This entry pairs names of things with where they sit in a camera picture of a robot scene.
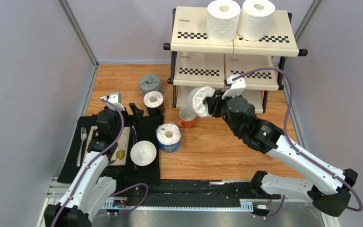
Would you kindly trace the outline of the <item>white plastic-wrapped paper roll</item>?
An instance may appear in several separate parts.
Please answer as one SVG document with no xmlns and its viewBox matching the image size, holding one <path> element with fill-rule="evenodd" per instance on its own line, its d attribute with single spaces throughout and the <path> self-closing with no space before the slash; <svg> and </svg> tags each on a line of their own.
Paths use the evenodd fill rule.
<svg viewBox="0 0 363 227">
<path fill-rule="evenodd" d="M 210 117 L 208 104 L 204 102 L 207 97 L 212 97 L 214 93 L 215 89 L 209 86 L 193 89 L 187 97 L 187 110 L 200 118 Z"/>
</svg>

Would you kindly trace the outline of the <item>blue-wrapped paper roll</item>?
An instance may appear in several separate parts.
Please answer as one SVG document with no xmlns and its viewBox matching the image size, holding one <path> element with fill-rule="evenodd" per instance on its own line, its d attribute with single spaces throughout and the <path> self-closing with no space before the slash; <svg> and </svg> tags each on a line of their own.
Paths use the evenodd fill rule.
<svg viewBox="0 0 363 227">
<path fill-rule="evenodd" d="M 165 123 L 156 129 L 160 149 L 167 154 L 177 152 L 181 147 L 181 131 L 175 123 Z"/>
</svg>

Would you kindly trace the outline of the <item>plain white paper roll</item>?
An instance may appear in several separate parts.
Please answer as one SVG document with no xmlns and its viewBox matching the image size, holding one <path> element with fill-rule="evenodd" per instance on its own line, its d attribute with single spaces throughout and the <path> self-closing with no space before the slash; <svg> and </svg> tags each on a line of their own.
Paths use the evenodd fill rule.
<svg viewBox="0 0 363 227">
<path fill-rule="evenodd" d="M 216 43 L 235 38 L 241 8 L 233 0 L 215 0 L 207 6 L 207 36 Z"/>
</svg>

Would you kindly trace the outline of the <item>white embossed paper roll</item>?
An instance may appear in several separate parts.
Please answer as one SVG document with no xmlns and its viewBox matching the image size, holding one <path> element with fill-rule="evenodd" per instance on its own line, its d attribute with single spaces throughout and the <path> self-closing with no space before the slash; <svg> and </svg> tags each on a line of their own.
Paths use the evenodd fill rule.
<svg viewBox="0 0 363 227">
<path fill-rule="evenodd" d="M 275 10 L 269 0 L 246 0 L 241 8 L 237 34 L 247 41 L 261 40 L 271 26 Z"/>
</svg>

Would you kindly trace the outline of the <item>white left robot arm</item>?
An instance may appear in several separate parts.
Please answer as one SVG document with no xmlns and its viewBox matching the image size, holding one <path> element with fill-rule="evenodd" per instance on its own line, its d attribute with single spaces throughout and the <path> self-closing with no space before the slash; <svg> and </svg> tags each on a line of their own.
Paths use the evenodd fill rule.
<svg viewBox="0 0 363 227">
<path fill-rule="evenodd" d="M 117 180 L 102 173 L 115 153 L 125 126 L 141 124 L 144 111 L 130 103 L 133 114 L 129 115 L 119 103 L 107 101 L 106 104 L 87 133 L 87 144 L 81 146 L 87 153 L 79 172 L 59 202 L 49 204 L 44 211 L 47 227 L 90 227 L 103 203 L 116 190 Z"/>
</svg>

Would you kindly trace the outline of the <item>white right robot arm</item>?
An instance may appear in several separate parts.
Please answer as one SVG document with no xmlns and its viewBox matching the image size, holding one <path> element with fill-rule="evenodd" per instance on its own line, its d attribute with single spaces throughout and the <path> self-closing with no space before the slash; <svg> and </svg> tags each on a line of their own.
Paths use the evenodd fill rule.
<svg viewBox="0 0 363 227">
<path fill-rule="evenodd" d="M 204 98 L 207 113 L 221 117 L 247 147 L 282 161 L 304 176 L 296 179 L 257 171 L 251 180 L 254 187 L 266 194 L 309 201 L 316 209 L 333 217 L 349 209 L 358 178 L 355 170 L 343 170 L 322 161 L 292 141 L 281 128 L 257 117 L 255 107 L 244 97 L 223 98 L 223 94 L 216 90 L 212 96 Z"/>
</svg>

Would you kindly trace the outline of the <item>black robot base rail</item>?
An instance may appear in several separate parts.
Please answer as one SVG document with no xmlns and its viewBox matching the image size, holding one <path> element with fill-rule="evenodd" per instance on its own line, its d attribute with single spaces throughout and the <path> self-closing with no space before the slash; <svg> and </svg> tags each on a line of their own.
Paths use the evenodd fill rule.
<svg viewBox="0 0 363 227">
<path fill-rule="evenodd" d="M 237 211 L 267 216 L 279 194 L 269 195 L 249 181 L 161 180 L 147 187 L 125 183 L 103 205 L 108 212 L 132 208 L 181 211 Z"/>
</svg>

